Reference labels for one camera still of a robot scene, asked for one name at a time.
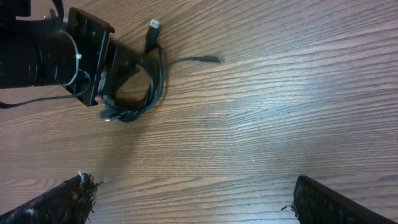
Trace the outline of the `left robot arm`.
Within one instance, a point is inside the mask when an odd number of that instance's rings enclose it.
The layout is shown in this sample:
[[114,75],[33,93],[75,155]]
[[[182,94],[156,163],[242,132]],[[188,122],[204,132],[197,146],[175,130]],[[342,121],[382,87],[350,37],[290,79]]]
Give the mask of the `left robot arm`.
[[99,17],[53,4],[49,18],[30,21],[30,0],[1,1],[1,88],[62,85],[94,106],[139,54],[111,39],[114,28]]

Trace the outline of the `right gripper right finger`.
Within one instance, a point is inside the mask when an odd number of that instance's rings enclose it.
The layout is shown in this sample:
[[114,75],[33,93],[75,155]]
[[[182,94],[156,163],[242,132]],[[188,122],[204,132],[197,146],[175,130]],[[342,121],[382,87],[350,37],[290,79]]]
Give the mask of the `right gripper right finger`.
[[301,224],[397,224],[307,175],[298,176],[286,208]]

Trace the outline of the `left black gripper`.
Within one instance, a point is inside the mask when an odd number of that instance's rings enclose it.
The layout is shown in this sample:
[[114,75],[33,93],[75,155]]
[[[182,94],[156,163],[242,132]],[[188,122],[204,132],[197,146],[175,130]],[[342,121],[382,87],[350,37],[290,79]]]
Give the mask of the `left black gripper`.
[[78,73],[87,73],[91,83],[76,79],[65,88],[72,94],[82,93],[78,99],[85,106],[96,106],[97,96],[114,94],[121,78],[135,70],[140,53],[112,39],[114,28],[109,23],[75,7],[69,10],[66,32],[81,55]]

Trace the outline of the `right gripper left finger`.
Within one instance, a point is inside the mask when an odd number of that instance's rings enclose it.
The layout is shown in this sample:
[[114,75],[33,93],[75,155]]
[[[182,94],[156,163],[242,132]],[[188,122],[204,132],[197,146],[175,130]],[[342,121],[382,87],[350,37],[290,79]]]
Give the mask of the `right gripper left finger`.
[[43,194],[1,215],[1,224],[85,224],[104,180],[78,172]]

